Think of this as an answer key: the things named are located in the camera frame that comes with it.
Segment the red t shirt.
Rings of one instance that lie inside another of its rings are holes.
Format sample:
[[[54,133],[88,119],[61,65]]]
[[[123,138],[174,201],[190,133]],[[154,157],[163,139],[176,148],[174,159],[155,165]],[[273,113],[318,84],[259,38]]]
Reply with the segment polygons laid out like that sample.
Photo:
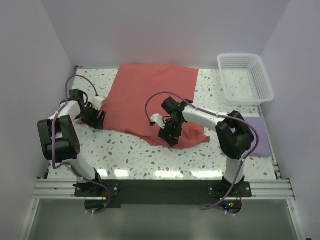
[[[103,129],[134,135],[151,146],[169,147],[158,137],[159,127],[150,126],[147,116],[167,113],[161,107],[172,93],[194,100],[198,69],[172,64],[129,64],[119,69],[78,71],[95,85],[107,100]]]

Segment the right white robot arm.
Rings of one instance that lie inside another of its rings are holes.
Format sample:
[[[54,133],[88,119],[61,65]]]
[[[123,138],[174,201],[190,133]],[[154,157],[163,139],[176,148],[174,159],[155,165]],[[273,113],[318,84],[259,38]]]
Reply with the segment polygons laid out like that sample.
[[[259,136],[238,111],[223,115],[199,108],[191,100],[178,102],[172,97],[167,98],[161,107],[167,116],[154,114],[150,123],[159,126],[158,136],[170,147],[178,144],[186,123],[195,123],[216,133],[220,150],[226,156],[226,169],[221,180],[208,183],[210,197],[236,197],[247,187],[244,161],[251,149],[257,147]]]

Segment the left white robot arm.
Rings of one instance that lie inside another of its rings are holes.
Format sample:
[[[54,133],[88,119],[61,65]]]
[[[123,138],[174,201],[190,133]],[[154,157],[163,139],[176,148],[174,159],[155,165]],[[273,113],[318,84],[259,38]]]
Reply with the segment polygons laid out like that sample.
[[[55,114],[37,123],[41,149],[55,170],[67,167],[76,176],[77,182],[73,186],[78,197],[108,198],[110,194],[98,171],[81,155],[81,144],[74,127],[74,122],[80,120],[93,129],[103,129],[106,112],[84,99],[87,96],[82,90],[70,90],[67,100],[60,103]]]

